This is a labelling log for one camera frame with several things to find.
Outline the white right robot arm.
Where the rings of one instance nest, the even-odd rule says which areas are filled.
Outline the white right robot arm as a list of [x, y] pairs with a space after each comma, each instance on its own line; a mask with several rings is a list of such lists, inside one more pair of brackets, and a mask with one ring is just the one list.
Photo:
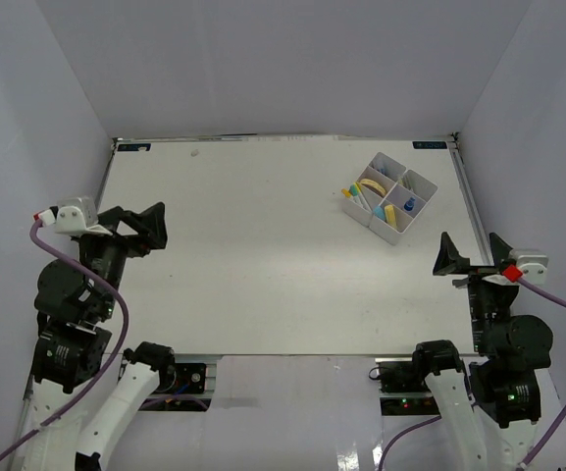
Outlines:
[[473, 345], [482, 362], [464, 363], [450, 340], [417, 344], [411, 377], [431, 392], [461, 470], [515, 470], [534, 444], [541, 418], [537, 371], [551, 364], [553, 333], [535, 315], [514, 315], [519, 285], [544, 285], [547, 256], [490, 234], [492, 262], [474, 265], [448, 233], [433, 273], [468, 293]]

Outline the light blue marker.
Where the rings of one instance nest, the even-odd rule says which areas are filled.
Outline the light blue marker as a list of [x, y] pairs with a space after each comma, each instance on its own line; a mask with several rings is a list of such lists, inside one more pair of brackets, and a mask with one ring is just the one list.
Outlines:
[[385, 220], [386, 219], [386, 215], [385, 215], [385, 210], [383, 207], [381, 206], [377, 206], [374, 208], [373, 213], [376, 217]]

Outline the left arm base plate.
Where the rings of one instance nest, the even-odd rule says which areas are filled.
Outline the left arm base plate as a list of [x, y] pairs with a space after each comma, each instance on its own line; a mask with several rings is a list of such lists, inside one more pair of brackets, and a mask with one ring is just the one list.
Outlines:
[[140, 410], [206, 411], [216, 372], [201, 362], [179, 362], [154, 368], [143, 362], [123, 365], [116, 392], [141, 399]]

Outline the yellow white pen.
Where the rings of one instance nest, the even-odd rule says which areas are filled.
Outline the yellow white pen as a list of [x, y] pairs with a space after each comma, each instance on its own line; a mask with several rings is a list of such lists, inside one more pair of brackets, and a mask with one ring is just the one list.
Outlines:
[[350, 192], [348, 189], [343, 188], [341, 192], [348, 200], [353, 201], [355, 204], [361, 205], [361, 200], [359, 199], [359, 197]]

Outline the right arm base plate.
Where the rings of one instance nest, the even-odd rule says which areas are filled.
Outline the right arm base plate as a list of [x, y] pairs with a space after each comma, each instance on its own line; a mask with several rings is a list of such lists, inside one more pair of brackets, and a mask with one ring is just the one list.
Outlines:
[[411, 360], [379, 362], [369, 370], [368, 378], [379, 386], [384, 417], [439, 415], [435, 397], [416, 376]]

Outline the blue capped small marker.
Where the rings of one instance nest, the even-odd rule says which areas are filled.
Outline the blue capped small marker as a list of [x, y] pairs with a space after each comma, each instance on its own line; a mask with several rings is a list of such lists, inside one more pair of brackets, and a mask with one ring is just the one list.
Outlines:
[[403, 209], [405, 212], [412, 212], [416, 205], [416, 198], [410, 197], [403, 205]]

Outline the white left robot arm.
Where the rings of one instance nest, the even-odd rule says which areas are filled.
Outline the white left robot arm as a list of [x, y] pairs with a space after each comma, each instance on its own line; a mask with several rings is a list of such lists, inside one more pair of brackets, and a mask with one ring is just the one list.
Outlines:
[[92, 199], [58, 202], [33, 217], [31, 241], [53, 255], [37, 280], [38, 338], [30, 377], [24, 470], [104, 470], [145, 398], [176, 379], [173, 350], [124, 346], [126, 263], [167, 246], [166, 206], [97, 212]]

